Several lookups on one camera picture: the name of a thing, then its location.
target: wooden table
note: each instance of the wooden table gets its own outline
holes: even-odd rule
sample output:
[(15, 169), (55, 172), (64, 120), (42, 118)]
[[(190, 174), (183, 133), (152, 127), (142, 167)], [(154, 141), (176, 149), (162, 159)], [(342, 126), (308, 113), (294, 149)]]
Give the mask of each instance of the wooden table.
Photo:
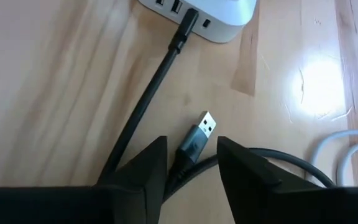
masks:
[[(95, 183), (176, 28), (136, 0), (0, 0), (0, 185)], [(260, 0), (232, 42), (192, 35), (123, 163), (159, 135), (172, 162), (203, 110), (218, 126), (202, 158), (217, 136), (307, 158), (327, 134), (358, 129), (358, 0)], [(355, 142), (330, 144), (318, 167), (332, 177)], [(358, 184), (358, 155), (348, 177)], [(232, 223), (218, 169), (175, 194), (160, 219)]]

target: white cable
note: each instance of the white cable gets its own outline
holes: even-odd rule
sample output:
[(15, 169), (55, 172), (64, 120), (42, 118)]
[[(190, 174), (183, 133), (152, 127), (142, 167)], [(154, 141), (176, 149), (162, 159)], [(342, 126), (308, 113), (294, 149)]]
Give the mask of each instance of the white cable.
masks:
[[(320, 144), (314, 149), (314, 151), (312, 152), (312, 155), (310, 157), (310, 164), (316, 166), (316, 160), (317, 160), (317, 156), (320, 153), (320, 151), (323, 149), (323, 147), (325, 145), (327, 145), (327, 143), (333, 139), (336, 138), (341, 138), (341, 137), (345, 137), (345, 136), (349, 136), (349, 135), (358, 135), (358, 130), (346, 130), (346, 131), (339, 131), (333, 134), (330, 134), (328, 137), (326, 137), (325, 139), (323, 139)], [(349, 158), (352, 156), (352, 154), (354, 153), (350, 153), (351, 150), (347, 153), (347, 155), (344, 157), (343, 160), (349, 160)], [(311, 181), (312, 176), (308, 173), (305, 173), (305, 179)]]
[(341, 159), (336, 167), (336, 185), (344, 186), (345, 185), (345, 168), (349, 164), (349, 161), (353, 153), (358, 151), (358, 144), (352, 146), (347, 154)]

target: light wood grain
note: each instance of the light wood grain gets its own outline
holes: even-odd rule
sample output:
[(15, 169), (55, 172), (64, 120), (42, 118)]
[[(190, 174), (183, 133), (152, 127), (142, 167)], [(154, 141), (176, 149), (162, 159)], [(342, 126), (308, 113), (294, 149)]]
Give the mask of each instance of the light wood grain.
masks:
[[(136, 0), (0, 0), (0, 186), (94, 184), (176, 28)], [(232, 42), (192, 35), (121, 165), (159, 135), (171, 162), (203, 110), (218, 126), (201, 158), (217, 136), (307, 158), (327, 134), (358, 128), (358, 1), (260, 0)], [(347, 147), (332, 142), (318, 167), (333, 177)], [(353, 166), (358, 184), (358, 156)], [(160, 219), (233, 223), (217, 168)]]

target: usb port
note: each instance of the usb port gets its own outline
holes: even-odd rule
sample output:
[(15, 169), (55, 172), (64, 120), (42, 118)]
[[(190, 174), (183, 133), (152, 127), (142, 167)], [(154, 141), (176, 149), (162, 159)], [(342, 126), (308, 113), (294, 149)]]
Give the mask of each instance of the usb port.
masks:
[(178, 14), (180, 8), (181, 8), (181, 1), (175, 0), (175, 2), (173, 2), (171, 12)]
[(209, 19), (206, 19), (203, 23), (203, 27), (206, 29), (208, 28), (209, 24), (211, 23), (211, 21)]

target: white power strip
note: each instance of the white power strip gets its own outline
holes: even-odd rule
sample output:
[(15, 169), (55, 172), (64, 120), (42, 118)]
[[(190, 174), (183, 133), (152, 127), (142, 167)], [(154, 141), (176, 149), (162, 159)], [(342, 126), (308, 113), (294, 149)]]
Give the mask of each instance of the white power strip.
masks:
[(187, 9), (199, 12), (193, 32), (207, 40), (226, 43), (252, 19), (257, 0), (139, 0), (144, 6), (180, 23)]

